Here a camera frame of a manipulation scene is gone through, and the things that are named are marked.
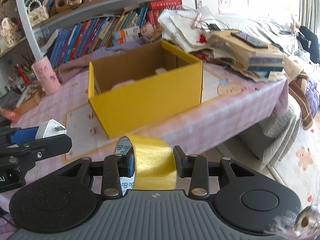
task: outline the yellow cardboard box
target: yellow cardboard box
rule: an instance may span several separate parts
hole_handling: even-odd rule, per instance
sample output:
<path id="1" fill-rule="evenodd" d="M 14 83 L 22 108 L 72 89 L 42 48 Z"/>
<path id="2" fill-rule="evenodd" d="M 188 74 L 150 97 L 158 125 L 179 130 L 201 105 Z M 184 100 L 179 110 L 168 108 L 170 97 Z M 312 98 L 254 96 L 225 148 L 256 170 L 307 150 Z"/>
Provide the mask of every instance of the yellow cardboard box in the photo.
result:
<path id="1" fill-rule="evenodd" d="M 158 41 L 90 62 L 88 100 L 113 138 L 199 105 L 202 78 L 201 60 Z M 128 80 L 135 82 L 112 89 Z"/>

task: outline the white bag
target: white bag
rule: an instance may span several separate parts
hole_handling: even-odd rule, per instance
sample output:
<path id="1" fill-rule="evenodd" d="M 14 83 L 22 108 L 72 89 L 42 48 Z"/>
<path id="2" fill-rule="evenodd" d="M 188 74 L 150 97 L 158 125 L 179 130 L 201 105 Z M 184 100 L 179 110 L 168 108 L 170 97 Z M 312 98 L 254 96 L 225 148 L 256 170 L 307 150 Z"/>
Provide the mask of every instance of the white bag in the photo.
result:
<path id="1" fill-rule="evenodd" d="M 30 6 L 34 2 L 38 3 L 39 7 L 34 9 L 33 11 L 30 11 Z M 39 0 L 32 0 L 31 3 L 29 3 L 28 5 L 27 11 L 29 16 L 29 21 L 32 27 L 49 18 L 47 8 L 43 4 L 41 4 Z"/>

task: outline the rug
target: rug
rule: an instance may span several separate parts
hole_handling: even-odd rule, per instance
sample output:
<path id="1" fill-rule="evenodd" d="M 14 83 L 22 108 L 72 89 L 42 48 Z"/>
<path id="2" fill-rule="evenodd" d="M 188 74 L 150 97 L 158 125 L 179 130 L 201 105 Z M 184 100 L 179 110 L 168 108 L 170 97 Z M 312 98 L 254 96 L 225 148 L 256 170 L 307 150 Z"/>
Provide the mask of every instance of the rug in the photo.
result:
<path id="1" fill-rule="evenodd" d="M 284 159 L 274 167 L 287 187 L 300 198 L 302 207 L 319 202 L 320 194 L 320 111 L 313 127 L 300 129 Z"/>

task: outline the curtain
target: curtain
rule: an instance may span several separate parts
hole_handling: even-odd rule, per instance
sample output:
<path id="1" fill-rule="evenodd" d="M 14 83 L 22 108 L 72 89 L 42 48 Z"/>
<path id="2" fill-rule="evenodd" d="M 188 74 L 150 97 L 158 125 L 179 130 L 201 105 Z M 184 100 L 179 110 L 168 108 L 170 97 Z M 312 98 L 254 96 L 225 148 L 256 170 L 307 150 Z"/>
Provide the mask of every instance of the curtain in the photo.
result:
<path id="1" fill-rule="evenodd" d="M 320 33 L 320 0 L 300 0 L 300 23 L 313 33 Z"/>

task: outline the roll of tape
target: roll of tape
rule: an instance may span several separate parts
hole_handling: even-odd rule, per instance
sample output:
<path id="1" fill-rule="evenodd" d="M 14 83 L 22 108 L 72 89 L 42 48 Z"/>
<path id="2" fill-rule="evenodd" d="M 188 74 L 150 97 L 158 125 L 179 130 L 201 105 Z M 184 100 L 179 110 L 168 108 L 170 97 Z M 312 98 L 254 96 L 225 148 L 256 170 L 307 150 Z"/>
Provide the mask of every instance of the roll of tape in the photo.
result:
<path id="1" fill-rule="evenodd" d="M 134 178 L 121 178 L 123 192 L 131 188 L 138 190 L 175 189 L 177 171 L 171 147 L 162 140 L 128 134 L 120 138 L 115 153 L 127 154 L 133 147 Z"/>

